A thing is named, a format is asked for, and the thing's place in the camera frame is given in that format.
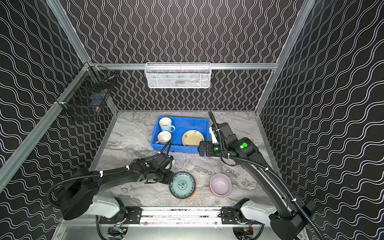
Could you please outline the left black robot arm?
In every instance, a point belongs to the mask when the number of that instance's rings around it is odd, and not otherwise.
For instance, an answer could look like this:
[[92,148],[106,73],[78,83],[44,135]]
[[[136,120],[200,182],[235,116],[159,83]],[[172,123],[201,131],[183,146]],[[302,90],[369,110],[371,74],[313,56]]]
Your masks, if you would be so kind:
[[124,219],[124,203],[117,197],[105,198],[99,192],[128,183],[169,184],[173,172],[173,156],[169,154],[172,141],[153,156],[137,158],[125,167],[88,171],[79,169],[71,178],[52,185],[47,194],[48,203],[62,212],[64,220],[82,215],[95,215],[107,219]]

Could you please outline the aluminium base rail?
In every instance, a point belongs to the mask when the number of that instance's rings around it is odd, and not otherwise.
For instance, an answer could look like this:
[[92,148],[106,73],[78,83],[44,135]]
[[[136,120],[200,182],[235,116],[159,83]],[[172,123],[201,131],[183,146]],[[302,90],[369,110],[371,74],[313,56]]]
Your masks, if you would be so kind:
[[128,207],[124,223],[100,218],[102,226],[133,227],[247,227],[249,222],[270,227],[269,215],[277,212],[272,206],[246,202],[239,210],[234,207]]

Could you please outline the light blue mug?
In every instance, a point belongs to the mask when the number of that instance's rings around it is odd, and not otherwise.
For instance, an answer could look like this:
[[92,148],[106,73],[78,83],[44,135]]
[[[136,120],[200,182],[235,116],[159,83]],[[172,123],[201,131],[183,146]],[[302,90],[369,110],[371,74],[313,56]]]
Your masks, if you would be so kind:
[[161,118],[159,120],[159,125],[162,131],[172,133],[176,130],[176,127],[172,125],[172,119],[168,117]]

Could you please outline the yellow floral plate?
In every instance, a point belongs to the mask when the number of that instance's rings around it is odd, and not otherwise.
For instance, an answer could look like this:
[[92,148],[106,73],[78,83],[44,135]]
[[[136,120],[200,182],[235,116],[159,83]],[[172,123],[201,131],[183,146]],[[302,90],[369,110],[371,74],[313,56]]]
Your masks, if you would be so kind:
[[197,130],[189,130],[182,137],[182,144],[187,147],[198,147],[201,141],[205,141],[205,138]]

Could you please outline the purple cream mug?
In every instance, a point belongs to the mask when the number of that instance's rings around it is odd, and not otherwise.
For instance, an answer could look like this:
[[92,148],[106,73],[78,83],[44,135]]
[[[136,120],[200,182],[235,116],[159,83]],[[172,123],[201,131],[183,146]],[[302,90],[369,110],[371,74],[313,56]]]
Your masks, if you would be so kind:
[[157,135],[155,144],[165,145],[169,140],[172,139],[172,134],[168,131],[162,131]]

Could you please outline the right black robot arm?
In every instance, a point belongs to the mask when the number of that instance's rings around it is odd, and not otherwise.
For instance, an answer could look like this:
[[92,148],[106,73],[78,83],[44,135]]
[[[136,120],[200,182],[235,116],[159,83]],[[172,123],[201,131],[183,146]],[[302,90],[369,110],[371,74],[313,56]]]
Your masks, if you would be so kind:
[[282,178],[266,162],[259,148],[249,139],[238,139],[228,123],[217,123],[212,111],[208,112],[212,120],[213,141],[201,141],[198,147],[200,156],[220,158],[227,165],[243,167],[262,187],[273,201],[272,213],[266,207],[258,207],[249,199],[242,199],[234,207],[238,222],[257,221],[270,225],[282,240],[295,240],[307,226],[311,226],[320,240],[325,237],[312,220],[316,211],[313,201],[304,202],[294,194]]

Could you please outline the green patterned plate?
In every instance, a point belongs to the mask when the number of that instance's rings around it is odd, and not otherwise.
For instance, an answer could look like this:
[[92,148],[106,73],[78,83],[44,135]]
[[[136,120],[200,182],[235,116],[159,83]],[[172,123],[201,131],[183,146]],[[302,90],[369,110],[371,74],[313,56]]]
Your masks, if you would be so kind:
[[191,198],[196,191],[196,181],[194,177],[187,172],[177,172],[171,177],[169,189],[175,198],[187,200]]

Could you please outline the lavender bowl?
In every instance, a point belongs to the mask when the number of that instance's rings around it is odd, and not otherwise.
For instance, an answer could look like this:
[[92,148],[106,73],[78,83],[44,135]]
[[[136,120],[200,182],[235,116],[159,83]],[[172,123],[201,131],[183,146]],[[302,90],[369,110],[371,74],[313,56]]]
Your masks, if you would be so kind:
[[230,178],[224,174],[216,174],[210,180],[210,191],[219,198],[227,197],[232,190]]

